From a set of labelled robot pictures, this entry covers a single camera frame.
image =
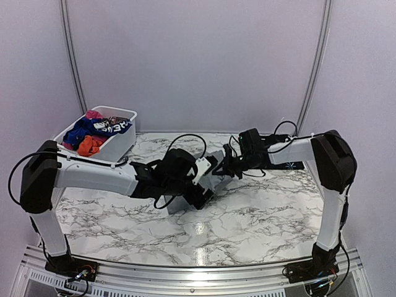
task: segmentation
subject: orange cloth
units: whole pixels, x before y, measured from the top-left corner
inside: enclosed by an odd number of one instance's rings
[[[103,141],[92,139],[92,136],[85,136],[84,140],[80,143],[77,153],[83,157],[91,157],[100,151],[99,147]]]

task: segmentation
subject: metal frame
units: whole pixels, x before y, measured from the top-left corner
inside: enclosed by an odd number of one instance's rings
[[[371,289],[364,269],[355,270],[352,272],[353,280],[355,281],[356,289],[360,297],[371,297]]]
[[[363,266],[356,249],[348,251],[351,259],[351,273],[356,272],[362,280],[358,285],[365,285],[365,276],[361,272]],[[282,275],[287,263],[299,261],[294,259],[284,262],[271,262],[233,267],[167,267],[155,265],[138,265],[95,259],[99,263],[98,275],[95,283],[91,283],[92,290],[88,296],[103,296],[104,292],[121,290],[134,293],[137,296],[257,296],[269,291],[298,286],[301,283],[289,284]],[[340,277],[346,272],[347,258],[344,253],[337,255],[340,267]],[[31,270],[46,273],[56,277],[61,283],[66,277],[55,275],[44,270],[45,257],[39,247],[28,246],[18,276],[15,279],[11,296],[23,296]],[[368,292],[362,288],[360,293]]]
[[[319,75],[319,70],[324,58],[325,49],[327,46],[327,40],[330,32],[330,17],[332,14],[333,0],[325,0],[323,16],[322,16],[322,25],[321,32],[319,34],[319,39],[317,42],[317,48],[315,53],[314,64],[312,65],[311,75],[309,77],[308,86],[305,92],[303,106],[301,108],[300,114],[297,120],[297,128],[298,133],[301,132],[303,128],[309,106],[311,105],[312,98],[315,91],[315,86],[317,82],[317,77]]]
[[[62,28],[66,44],[67,57],[69,59],[69,65],[72,72],[74,88],[77,94],[77,100],[79,102],[81,113],[85,114],[88,108],[87,102],[85,101],[84,92],[82,90],[77,61],[75,59],[74,45],[70,27],[69,6],[67,4],[67,0],[59,0],[59,5],[61,8]]]

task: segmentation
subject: marble table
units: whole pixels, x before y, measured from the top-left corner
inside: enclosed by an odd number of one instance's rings
[[[131,160],[162,158],[180,134],[137,136]],[[229,134],[199,134],[208,152],[222,148]],[[199,139],[174,147],[202,151]],[[260,175],[251,170],[249,174]],[[267,170],[264,178],[235,178],[202,210],[169,215],[153,199],[68,188],[56,213],[74,254],[154,265],[243,265],[311,254],[323,202],[307,170]]]

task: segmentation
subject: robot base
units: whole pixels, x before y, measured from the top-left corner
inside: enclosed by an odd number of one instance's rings
[[[334,270],[335,273],[338,273],[340,271],[336,261],[329,264],[327,270],[322,271],[320,275],[313,275],[312,267],[312,260],[287,264],[285,267],[284,276],[289,279],[290,283],[298,283],[333,275],[333,272],[331,270]]]
[[[45,270],[47,270],[49,272],[56,273],[56,274],[64,275],[66,277],[74,277],[76,274],[82,272],[83,270],[90,269],[92,267],[93,272],[88,274],[85,277],[85,279],[88,280],[89,282],[95,281],[97,274],[98,274],[98,268],[99,268],[99,264],[97,262],[86,260],[86,259],[82,260],[82,259],[78,259],[78,258],[73,258],[73,261],[75,263],[75,266],[78,267],[77,273],[76,272],[67,272],[64,270],[56,269],[53,265],[51,265],[48,262],[45,264]]]

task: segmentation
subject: clothes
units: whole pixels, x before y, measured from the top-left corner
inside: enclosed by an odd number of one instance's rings
[[[99,140],[99,141],[102,141],[103,143],[105,143],[106,140],[109,139],[109,137],[107,137],[107,136],[100,136],[100,135],[93,135],[93,136],[92,136],[92,139],[94,139],[94,140]]]
[[[128,119],[113,116],[109,119],[103,119],[93,126],[97,130],[96,135],[111,137],[117,133],[124,134],[132,126],[132,123]]]
[[[125,133],[132,126],[129,120],[123,120],[114,125],[108,125],[108,122],[108,119],[82,118],[74,124],[71,130],[66,132],[63,142],[71,144],[73,149],[77,150],[87,135],[111,137],[117,133]]]
[[[103,116],[96,110],[88,110],[85,117],[87,119],[103,119]]]
[[[84,140],[80,143],[77,153],[83,157],[91,157],[92,155],[100,151],[100,146],[103,144],[102,141],[92,139],[92,136],[85,136]]]
[[[65,149],[73,150],[73,146],[71,144],[67,144],[65,142],[62,142],[62,145],[65,147]]]

